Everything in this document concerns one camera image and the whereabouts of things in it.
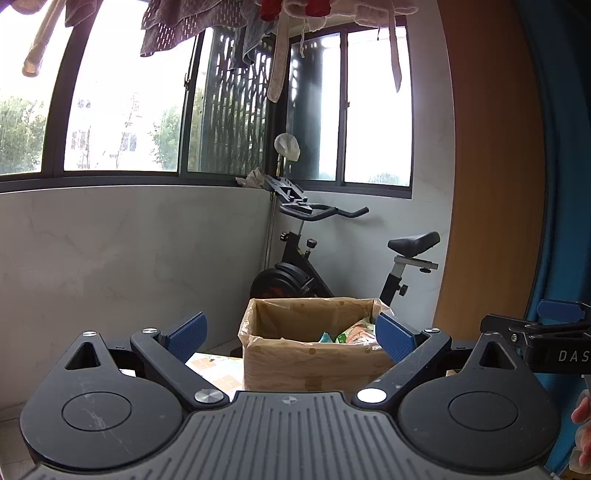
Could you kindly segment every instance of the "hanging clothes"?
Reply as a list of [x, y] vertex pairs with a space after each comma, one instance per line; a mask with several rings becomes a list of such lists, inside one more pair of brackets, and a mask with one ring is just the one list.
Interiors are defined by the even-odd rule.
[[12, 7], [23, 15], [33, 15], [43, 8], [47, 0], [14, 0]]
[[[315, 0], [284, 0], [283, 8], [289, 16], [303, 18], [310, 22], [312, 18], [308, 14], [309, 2], [313, 1]], [[389, 28], [392, 75], [397, 92], [400, 91], [402, 83], [402, 70], [396, 41], [396, 15], [410, 15], [417, 10], [414, 0], [333, 0], [330, 4], [330, 15], [350, 17], [352, 21], [363, 27]], [[310, 30], [323, 28], [326, 18], [315, 24], [310, 22]]]
[[328, 17], [330, 0], [308, 0], [304, 12], [307, 17]]
[[66, 0], [51, 0], [49, 8], [43, 18], [35, 40], [29, 49], [29, 53], [22, 66], [22, 74], [25, 77], [36, 77], [41, 69], [43, 55], [49, 43], [53, 30], [57, 25], [61, 12], [64, 10]]
[[287, 70], [287, 54], [290, 49], [290, 17], [284, 11], [279, 16], [277, 27], [277, 39], [275, 40], [275, 51], [273, 52], [273, 63], [271, 65], [271, 78], [267, 89], [267, 98], [277, 103], [283, 90], [285, 72]]
[[2, 11], [6, 7], [8, 7], [12, 2], [13, 2], [13, 0], [0, 0], [0, 13], [2, 13]]
[[261, 19], [261, 7], [254, 0], [243, 0], [240, 13], [246, 27], [240, 28], [234, 36], [234, 48], [230, 59], [230, 69], [245, 69], [255, 61], [255, 49], [261, 39], [277, 26], [277, 22]]
[[96, 12], [96, 0], [66, 0], [66, 26], [75, 27]]
[[274, 22], [279, 19], [281, 13], [281, 0], [262, 0], [261, 20]]
[[170, 50], [208, 27], [247, 25], [242, 0], [150, 0], [142, 20], [146, 31], [140, 55]]

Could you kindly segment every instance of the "snack package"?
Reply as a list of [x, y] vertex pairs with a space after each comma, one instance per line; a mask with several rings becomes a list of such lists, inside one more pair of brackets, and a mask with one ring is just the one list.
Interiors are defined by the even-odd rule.
[[370, 317], [353, 324], [341, 333], [335, 343], [348, 343], [350, 345], [377, 345], [375, 338], [375, 325], [370, 322]]

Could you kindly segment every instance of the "window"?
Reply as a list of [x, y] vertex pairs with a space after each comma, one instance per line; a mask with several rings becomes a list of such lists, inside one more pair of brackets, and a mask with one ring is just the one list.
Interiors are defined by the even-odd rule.
[[120, 152], [127, 151], [127, 147], [129, 145], [129, 134], [121, 134], [121, 146], [119, 147]]
[[177, 170], [194, 42], [140, 57], [146, 7], [137, 0], [105, 0], [100, 7], [74, 90], [78, 108], [70, 110], [68, 125], [70, 132], [88, 132], [86, 151], [67, 150], [66, 171]]
[[208, 28], [199, 61], [189, 171], [247, 175], [267, 152], [267, 82], [273, 43], [263, 39], [248, 69], [230, 69], [234, 30]]
[[0, 174], [41, 171], [51, 93], [70, 31], [57, 21], [39, 75], [21, 73], [48, 4], [34, 15], [7, 8], [0, 15]]
[[[2, 58], [0, 192], [230, 186], [236, 175], [265, 167], [276, 110], [267, 101], [273, 36], [240, 70], [232, 69], [236, 30], [225, 27], [142, 58], [139, 26], [147, 3], [103, 0], [97, 8], [71, 29], [59, 19], [36, 79], [21, 76], [21, 69], [45, 11], [0, 15], [0, 41], [24, 39], [22, 51], [7, 50]], [[19, 175], [2, 178], [5, 173]]]
[[306, 188], [313, 187], [306, 180], [321, 180], [323, 189], [372, 193], [381, 185], [410, 195], [407, 29], [396, 28], [402, 70], [398, 93], [387, 28], [343, 25], [332, 30], [302, 44], [293, 39], [286, 130], [298, 139], [301, 154], [297, 162], [287, 162], [285, 174]]

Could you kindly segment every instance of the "orange wooden panel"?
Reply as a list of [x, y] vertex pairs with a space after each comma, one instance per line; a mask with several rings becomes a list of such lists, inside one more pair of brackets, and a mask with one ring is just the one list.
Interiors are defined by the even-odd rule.
[[487, 313], [522, 317], [544, 213], [544, 138], [511, 0], [439, 0], [456, 129], [452, 224], [434, 325], [476, 339]]

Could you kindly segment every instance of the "metal pole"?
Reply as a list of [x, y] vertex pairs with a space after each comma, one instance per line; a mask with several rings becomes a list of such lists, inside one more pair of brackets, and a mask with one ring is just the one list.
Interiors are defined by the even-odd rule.
[[275, 206], [277, 205], [277, 195], [271, 192], [271, 211], [269, 212], [269, 227], [267, 229], [267, 249], [265, 251], [265, 264], [263, 270], [269, 268], [271, 260], [271, 240], [273, 239], [273, 223], [275, 221]]

